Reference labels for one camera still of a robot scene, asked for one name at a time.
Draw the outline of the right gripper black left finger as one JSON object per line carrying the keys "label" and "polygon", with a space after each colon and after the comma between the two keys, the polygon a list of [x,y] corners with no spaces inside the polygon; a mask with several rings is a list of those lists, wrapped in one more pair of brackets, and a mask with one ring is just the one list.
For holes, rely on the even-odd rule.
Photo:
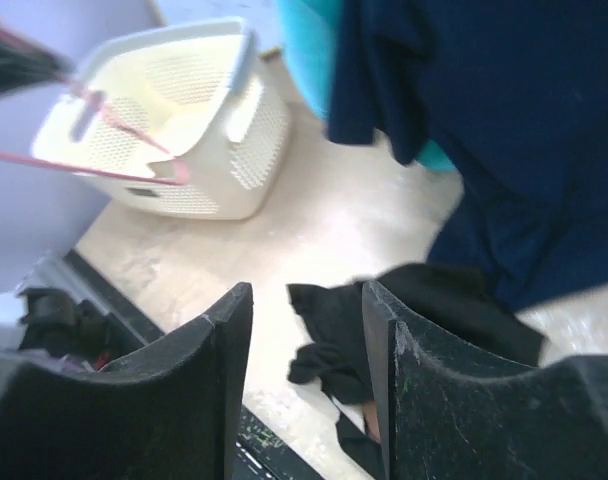
{"label": "right gripper black left finger", "polygon": [[0,356],[0,479],[228,479],[253,290],[97,372]]}

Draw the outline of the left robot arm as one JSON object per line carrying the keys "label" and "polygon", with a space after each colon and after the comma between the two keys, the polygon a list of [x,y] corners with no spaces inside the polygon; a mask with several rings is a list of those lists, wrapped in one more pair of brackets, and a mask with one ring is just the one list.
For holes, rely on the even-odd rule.
{"label": "left robot arm", "polygon": [[0,96],[40,84],[69,84],[72,73],[65,58],[0,24]]}

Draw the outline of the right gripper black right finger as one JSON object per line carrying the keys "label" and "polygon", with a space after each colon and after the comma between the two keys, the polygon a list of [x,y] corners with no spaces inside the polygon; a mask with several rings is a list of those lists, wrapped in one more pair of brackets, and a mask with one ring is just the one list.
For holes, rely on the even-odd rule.
{"label": "right gripper black right finger", "polygon": [[608,479],[608,355],[532,368],[363,288],[389,479]]}

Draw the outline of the black printed t shirt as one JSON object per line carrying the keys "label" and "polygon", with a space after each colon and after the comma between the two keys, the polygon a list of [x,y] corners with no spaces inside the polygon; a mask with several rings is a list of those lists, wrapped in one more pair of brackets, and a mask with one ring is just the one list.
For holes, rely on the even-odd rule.
{"label": "black printed t shirt", "polygon": [[[404,305],[459,338],[506,359],[535,366],[545,342],[488,294],[482,275],[468,267],[404,264],[378,277]],[[322,392],[344,405],[373,400],[362,315],[362,278],[325,288],[290,284],[290,304],[311,343],[299,348],[288,379],[318,379]]]}

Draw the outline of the pink wire hanger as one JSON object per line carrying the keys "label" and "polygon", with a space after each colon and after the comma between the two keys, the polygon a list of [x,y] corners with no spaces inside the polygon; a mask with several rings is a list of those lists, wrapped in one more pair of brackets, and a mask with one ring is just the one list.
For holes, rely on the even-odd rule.
{"label": "pink wire hanger", "polygon": [[91,54],[74,77],[54,74],[67,87],[35,137],[33,155],[0,151],[0,161],[160,185],[184,185],[190,169],[152,137],[170,115],[156,113],[141,73],[159,60],[156,31],[118,38]]}

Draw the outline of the navy blue t shirt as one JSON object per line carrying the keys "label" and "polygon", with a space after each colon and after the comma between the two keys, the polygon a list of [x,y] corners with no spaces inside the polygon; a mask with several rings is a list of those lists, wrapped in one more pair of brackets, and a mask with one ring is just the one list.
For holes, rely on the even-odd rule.
{"label": "navy blue t shirt", "polygon": [[347,1],[328,138],[428,142],[463,197],[432,263],[512,310],[608,283],[608,1]]}

